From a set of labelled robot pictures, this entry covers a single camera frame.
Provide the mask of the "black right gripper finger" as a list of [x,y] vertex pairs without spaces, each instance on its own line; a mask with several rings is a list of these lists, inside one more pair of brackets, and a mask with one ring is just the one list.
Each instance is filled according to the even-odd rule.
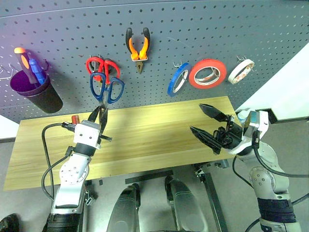
[[193,135],[199,139],[203,144],[210,147],[215,154],[220,154],[222,145],[215,140],[214,136],[205,130],[190,126]]
[[223,112],[211,105],[201,103],[199,104],[199,107],[204,114],[206,114],[210,118],[217,120],[218,122],[228,121],[228,115],[224,114]]

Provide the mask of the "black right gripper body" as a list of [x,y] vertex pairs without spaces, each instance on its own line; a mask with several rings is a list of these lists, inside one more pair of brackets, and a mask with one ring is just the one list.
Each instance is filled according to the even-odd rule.
[[213,136],[223,148],[233,149],[242,141],[242,127],[235,123],[235,118],[227,115],[224,120],[226,127],[219,127],[214,131]]

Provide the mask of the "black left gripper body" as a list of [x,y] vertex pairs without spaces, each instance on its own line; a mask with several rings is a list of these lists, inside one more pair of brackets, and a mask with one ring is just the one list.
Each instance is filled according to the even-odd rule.
[[105,127],[106,127],[107,123],[106,122],[103,122],[102,124],[99,124],[97,126],[97,130],[99,131],[98,133],[98,139],[97,139],[97,144],[101,144],[102,140],[106,140],[108,142],[111,142],[112,141],[112,137],[108,137],[106,135],[103,135],[103,132],[105,130]]

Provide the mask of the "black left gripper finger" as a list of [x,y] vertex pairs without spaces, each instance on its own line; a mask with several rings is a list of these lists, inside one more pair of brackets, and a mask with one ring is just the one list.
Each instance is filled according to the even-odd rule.
[[100,108],[99,111],[99,124],[100,124],[100,133],[104,132],[108,120],[108,109]]
[[88,117],[88,121],[95,122],[100,112],[100,106],[96,107]]

